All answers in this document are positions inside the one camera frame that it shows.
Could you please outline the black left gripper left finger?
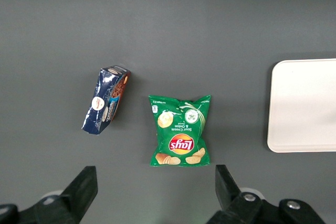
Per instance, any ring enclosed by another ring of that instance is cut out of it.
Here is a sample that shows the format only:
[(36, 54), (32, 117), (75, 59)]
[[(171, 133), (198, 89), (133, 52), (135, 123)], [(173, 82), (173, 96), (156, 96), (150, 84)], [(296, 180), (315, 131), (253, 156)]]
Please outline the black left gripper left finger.
[(61, 192), (42, 198), (19, 211), (15, 204), (1, 205), (1, 223), (80, 223), (98, 193), (95, 166), (86, 166)]

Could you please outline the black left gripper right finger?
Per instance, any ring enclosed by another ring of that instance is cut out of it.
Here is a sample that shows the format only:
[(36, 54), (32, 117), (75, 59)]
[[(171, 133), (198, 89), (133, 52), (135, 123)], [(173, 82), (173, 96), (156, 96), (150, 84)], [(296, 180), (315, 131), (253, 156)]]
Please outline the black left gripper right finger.
[(304, 201), (283, 199), (274, 206), (252, 191), (242, 191), (226, 165), (216, 165), (215, 191), (221, 210), (208, 223), (324, 223)]

